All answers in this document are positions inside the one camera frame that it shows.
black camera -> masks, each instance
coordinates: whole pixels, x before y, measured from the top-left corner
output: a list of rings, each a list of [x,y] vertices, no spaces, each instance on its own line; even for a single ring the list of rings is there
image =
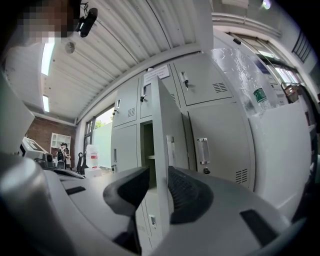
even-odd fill
[[[86,17],[81,17],[75,31],[80,32],[80,37],[85,38],[98,17],[98,9],[91,8]]]

locker vent slot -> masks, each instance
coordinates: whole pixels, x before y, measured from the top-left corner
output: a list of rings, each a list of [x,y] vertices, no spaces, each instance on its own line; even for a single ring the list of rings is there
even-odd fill
[[[143,231],[143,232],[146,232],[146,229],[145,229],[145,227],[144,226],[140,226],[140,225],[136,225],[136,228],[138,229],[138,230],[140,230],[140,231]]]
[[[214,87],[216,93],[223,93],[223,92],[228,91],[228,89],[226,88],[226,86],[224,85],[223,82],[214,83],[213,87]]]
[[[241,184],[248,180],[248,169],[239,170],[235,173],[235,183]]]
[[[176,96],[175,96],[175,94],[173,93],[173,94],[171,94],[171,97],[172,97],[172,99],[174,100],[174,102],[176,102]]]
[[[136,108],[131,108],[128,110],[128,118],[133,117],[136,114]]]

brown wall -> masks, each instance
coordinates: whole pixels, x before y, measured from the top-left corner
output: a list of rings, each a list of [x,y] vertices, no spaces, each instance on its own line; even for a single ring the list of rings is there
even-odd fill
[[[75,138],[76,127],[35,117],[27,131],[30,139],[35,140],[41,147],[50,153],[52,133],[71,136],[71,166],[75,166]]]

green bottle label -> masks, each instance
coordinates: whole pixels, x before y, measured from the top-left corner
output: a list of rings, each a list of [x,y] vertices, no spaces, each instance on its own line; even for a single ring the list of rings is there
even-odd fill
[[[267,96],[262,88],[255,90],[253,95],[258,103],[264,102],[267,99]]]

vent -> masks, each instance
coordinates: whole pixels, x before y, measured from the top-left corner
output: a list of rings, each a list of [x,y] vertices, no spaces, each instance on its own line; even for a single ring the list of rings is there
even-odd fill
[[[140,231],[142,231],[142,232],[146,232],[146,229],[145,229],[145,227],[144,226],[140,226],[140,225],[136,225],[136,228],[138,229],[138,230],[140,230]]]
[[[136,114],[136,108],[131,108],[128,110],[128,118],[133,117]]]
[[[174,102],[176,102],[176,96],[175,96],[175,94],[173,93],[173,94],[171,94],[171,97],[172,97],[172,99],[174,100]]]
[[[224,85],[223,82],[214,83],[213,87],[214,87],[216,93],[223,93],[223,92],[228,91],[228,89],[226,88],[226,86]]]
[[[302,33],[302,31],[300,31],[292,52],[295,53],[303,63],[305,63],[310,51],[311,45],[308,42],[307,37]]]
[[[235,173],[235,183],[241,184],[248,180],[248,169],[239,170]]]

